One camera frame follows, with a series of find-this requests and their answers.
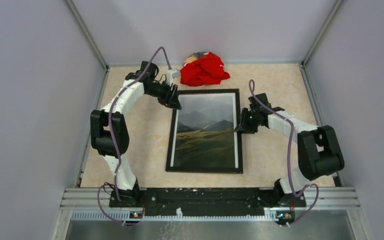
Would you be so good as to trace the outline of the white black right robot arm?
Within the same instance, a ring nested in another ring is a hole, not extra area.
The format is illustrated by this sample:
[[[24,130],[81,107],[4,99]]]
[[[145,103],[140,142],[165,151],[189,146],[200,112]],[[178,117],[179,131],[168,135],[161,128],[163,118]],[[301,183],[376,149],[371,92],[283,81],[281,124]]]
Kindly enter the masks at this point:
[[[249,107],[241,111],[235,131],[255,134],[259,127],[278,131],[288,137],[287,176],[275,181],[269,197],[279,206],[298,198],[312,181],[345,167],[333,127],[306,123],[281,107],[272,107],[265,93],[248,98]]]

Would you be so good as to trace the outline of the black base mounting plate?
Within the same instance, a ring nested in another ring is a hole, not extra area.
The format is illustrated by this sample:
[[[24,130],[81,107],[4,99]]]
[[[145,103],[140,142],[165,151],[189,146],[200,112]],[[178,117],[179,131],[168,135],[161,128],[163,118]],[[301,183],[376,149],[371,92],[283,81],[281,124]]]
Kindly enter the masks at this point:
[[[111,193],[111,208],[139,208],[146,217],[174,216],[181,211],[185,217],[263,216],[268,208],[306,207],[304,197],[285,195],[275,198],[271,188],[146,188]]]

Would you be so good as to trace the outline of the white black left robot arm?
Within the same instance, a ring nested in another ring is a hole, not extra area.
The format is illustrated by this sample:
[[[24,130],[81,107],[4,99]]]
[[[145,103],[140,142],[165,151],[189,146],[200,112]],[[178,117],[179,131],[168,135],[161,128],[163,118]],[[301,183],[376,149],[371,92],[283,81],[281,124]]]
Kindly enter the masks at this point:
[[[102,109],[90,114],[90,140],[93,149],[103,156],[114,176],[115,198],[133,207],[140,201],[137,177],[134,175],[126,152],[130,137],[126,116],[144,95],[173,110],[181,110],[178,86],[173,82],[180,77],[180,70],[169,68],[157,80],[159,68],[150,61],[143,61],[139,70],[129,73],[118,93]]]

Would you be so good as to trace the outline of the crumpled red cloth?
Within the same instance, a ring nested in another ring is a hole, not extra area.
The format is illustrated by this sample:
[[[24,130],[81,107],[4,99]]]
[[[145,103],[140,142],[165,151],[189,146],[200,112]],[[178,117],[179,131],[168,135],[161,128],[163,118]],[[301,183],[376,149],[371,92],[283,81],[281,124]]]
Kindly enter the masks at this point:
[[[195,52],[187,57],[180,74],[180,83],[190,87],[219,85],[231,77],[222,59],[211,51]]]

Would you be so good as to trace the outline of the aluminium front rail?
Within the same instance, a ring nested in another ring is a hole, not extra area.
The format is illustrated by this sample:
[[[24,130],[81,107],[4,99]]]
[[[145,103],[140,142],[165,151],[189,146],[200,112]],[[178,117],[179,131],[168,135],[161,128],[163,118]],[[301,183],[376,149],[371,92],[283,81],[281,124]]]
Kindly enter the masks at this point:
[[[109,190],[68,188],[60,210],[73,220],[118,222],[287,222],[310,211],[361,207],[352,187],[310,187],[299,198],[268,206],[268,188],[142,188],[136,200],[118,202]]]

